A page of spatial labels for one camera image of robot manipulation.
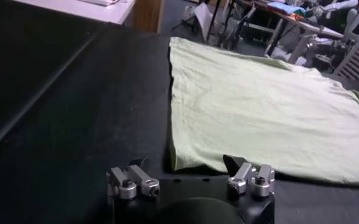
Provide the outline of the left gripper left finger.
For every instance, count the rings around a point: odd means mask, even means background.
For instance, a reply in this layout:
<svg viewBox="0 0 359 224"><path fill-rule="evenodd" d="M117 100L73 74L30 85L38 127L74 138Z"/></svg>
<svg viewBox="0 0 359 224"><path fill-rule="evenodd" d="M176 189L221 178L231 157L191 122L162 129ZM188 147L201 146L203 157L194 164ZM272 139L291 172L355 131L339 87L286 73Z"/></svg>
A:
<svg viewBox="0 0 359 224"><path fill-rule="evenodd" d="M121 169L112 167L105 173L107 201L115 198L133 200L138 195L155 199L160 194L160 182L149 176L143 168L147 168L149 157L136 158Z"/></svg>

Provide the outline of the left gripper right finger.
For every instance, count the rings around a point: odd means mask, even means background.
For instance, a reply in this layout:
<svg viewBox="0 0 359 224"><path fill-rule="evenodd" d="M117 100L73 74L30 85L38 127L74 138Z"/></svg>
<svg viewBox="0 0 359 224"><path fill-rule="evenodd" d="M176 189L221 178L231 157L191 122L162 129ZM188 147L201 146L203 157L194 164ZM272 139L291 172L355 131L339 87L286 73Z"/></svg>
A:
<svg viewBox="0 0 359 224"><path fill-rule="evenodd" d="M258 169L244 158L223 155L229 177L227 190L232 197L247 192L254 198L266 198L275 192L275 170L267 164Z"/></svg>

